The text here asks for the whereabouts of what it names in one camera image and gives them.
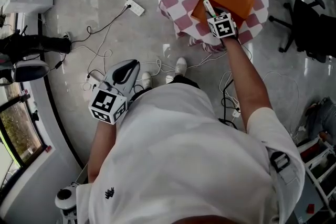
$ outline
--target white t-shirt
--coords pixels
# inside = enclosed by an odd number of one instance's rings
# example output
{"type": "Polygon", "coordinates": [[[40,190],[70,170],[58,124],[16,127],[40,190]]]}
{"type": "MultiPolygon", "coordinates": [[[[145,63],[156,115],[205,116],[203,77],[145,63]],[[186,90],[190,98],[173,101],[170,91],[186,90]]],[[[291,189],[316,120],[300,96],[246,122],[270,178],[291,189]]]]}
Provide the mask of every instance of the white t-shirt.
{"type": "Polygon", "coordinates": [[[252,114],[247,133],[216,118],[208,96],[168,84],[140,96],[93,184],[77,188],[79,224],[171,224],[218,215],[237,223],[276,223],[277,196],[267,147],[305,168],[273,110],[252,114]],[[106,197],[112,192],[113,197],[106,197]]]}

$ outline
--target shirt sleeve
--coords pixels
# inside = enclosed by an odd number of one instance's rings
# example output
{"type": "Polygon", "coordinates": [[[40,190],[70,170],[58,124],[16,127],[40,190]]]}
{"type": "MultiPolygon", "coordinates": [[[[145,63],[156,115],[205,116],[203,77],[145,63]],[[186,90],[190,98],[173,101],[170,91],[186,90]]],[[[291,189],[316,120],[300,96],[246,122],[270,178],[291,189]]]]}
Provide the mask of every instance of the shirt sleeve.
{"type": "Polygon", "coordinates": [[[89,201],[92,184],[79,185],[76,188],[77,223],[89,224],[89,201]]]}
{"type": "Polygon", "coordinates": [[[260,108],[252,113],[247,122],[247,133],[263,142],[268,150],[286,153],[297,169],[300,181],[299,197],[305,184],[305,165],[300,153],[285,127],[270,108],[260,108]]]}

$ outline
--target forearm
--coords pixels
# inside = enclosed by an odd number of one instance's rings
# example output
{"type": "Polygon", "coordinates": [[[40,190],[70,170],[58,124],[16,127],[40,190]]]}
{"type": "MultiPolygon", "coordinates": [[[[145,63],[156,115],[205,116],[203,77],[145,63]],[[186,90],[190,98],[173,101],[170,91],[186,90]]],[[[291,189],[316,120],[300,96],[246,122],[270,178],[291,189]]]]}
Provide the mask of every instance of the forearm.
{"type": "Polygon", "coordinates": [[[103,162],[115,144],[116,138],[116,125],[111,125],[102,121],[98,122],[88,163],[89,183],[94,182],[97,178],[103,162]]]}
{"type": "Polygon", "coordinates": [[[254,111],[258,108],[271,108],[271,104],[264,82],[241,45],[234,39],[225,39],[225,46],[246,128],[254,111]]]}

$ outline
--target person's right arm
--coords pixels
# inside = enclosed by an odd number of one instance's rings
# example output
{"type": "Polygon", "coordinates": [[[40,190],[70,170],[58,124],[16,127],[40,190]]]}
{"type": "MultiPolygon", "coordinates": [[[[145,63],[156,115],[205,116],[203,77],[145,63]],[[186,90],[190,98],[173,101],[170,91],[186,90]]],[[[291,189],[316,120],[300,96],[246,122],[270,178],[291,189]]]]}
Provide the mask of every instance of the person's right arm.
{"type": "Polygon", "coordinates": [[[238,41],[224,39],[245,128],[253,112],[272,108],[264,82],[238,41]]]}

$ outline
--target person's left arm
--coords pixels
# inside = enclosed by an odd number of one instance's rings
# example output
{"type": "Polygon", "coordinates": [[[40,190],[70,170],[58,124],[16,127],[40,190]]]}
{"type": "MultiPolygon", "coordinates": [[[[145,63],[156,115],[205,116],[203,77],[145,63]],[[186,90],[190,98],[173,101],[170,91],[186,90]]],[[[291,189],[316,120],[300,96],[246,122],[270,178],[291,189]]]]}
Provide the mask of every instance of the person's left arm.
{"type": "Polygon", "coordinates": [[[103,162],[115,144],[116,138],[116,125],[102,121],[98,122],[88,163],[89,183],[93,183],[96,180],[103,162]]]}

